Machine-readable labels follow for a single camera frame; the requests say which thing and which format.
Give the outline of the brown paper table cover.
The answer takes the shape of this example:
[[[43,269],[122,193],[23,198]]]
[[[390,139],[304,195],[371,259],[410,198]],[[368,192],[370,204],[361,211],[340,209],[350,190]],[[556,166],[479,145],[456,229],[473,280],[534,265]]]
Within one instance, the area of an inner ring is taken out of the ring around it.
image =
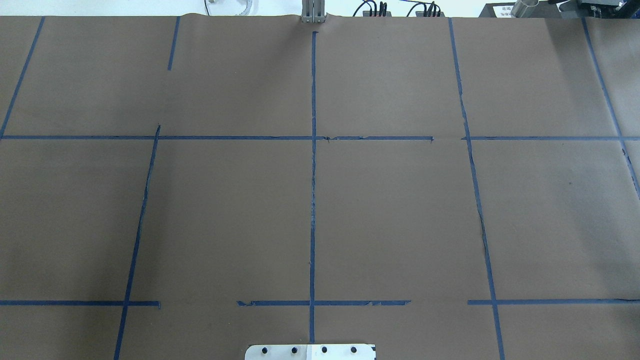
[[[639,22],[1,18],[1,358],[639,358]]]

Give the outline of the small metal cup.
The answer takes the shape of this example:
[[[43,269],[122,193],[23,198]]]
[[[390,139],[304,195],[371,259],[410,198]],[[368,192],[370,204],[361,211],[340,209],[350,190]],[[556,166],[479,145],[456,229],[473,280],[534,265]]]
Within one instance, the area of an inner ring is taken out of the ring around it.
[[[539,4],[539,0],[516,0],[510,10],[510,16],[519,19],[532,18]]]

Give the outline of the aluminium frame post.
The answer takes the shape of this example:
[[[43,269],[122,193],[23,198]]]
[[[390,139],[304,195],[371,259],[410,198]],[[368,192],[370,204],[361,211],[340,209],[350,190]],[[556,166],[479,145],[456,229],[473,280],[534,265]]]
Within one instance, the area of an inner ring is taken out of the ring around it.
[[[302,0],[301,22],[304,24],[321,24],[326,21],[326,0]]]

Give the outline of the white pedestal column base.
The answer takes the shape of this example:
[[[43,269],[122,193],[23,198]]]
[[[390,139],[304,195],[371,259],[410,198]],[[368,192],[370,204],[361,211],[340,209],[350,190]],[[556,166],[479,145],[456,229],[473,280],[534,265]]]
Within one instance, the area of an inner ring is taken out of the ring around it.
[[[376,360],[374,344],[256,344],[244,354],[245,360]]]

